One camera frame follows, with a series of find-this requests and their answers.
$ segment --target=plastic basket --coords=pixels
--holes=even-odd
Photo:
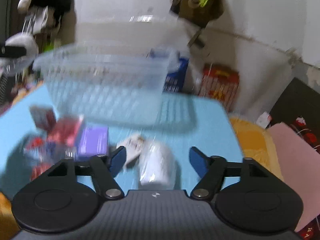
[[[52,101],[62,114],[101,121],[153,125],[168,72],[168,58],[127,45],[76,44],[40,55]]]

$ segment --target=silver screw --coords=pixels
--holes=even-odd
[[[193,191],[193,195],[195,195],[196,197],[206,197],[207,195],[209,195],[209,191],[203,188],[198,188]]]
[[[119,189],[116,189],[116,188],[108,189],[106,191],[106,195],[108,197],[119,197],[121,195],[121,191]]]

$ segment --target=white tag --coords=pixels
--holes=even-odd
[[[259,116],[258,120],[256,121],[256,124],[263,129],[265,129],[269,123],[271,122],[272,117],[267,112],[264,112],[262,115]]]
[[[124,168],[141,154],[144,141],[145,139],[139,133],[134,133],[122,142],[117,143],[117,148],[124,146],[127,150],[127,159],[124,163]]]

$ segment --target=light blue table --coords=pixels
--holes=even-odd
[[[190,147],[196,146],[208,156],[220,155],[228,161],[242,161],[238,141],[217,101],[167,93],[162,95],[162,101],[158,121],[152,129],[110,126],[109,142],[115,145],[135,131],[141,132],[145,138],[165,142],[179,164],[176,189],[186,189],[188,193],[199,180],[188,160]],[[24,164],[22,151],[17,145],[28,133],[36,131],[29,113],[31,105],[52,105],[45,86],[0,117],[0,191],[10,199],[30,178],[31,169]],[[78,177],[78,181],[93,188],[90,177]],[[137,172],[134,168],[123,171],[116,181],[124,192],[136,189]],[[226,178],[224,187],[237,181],[239,178]]]

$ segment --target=white plastic container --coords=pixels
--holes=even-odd
[[[34,68],[60,113],[148,126],[155,123],[170,62],[147,58],[149,51],[86,42],[44,53]]]

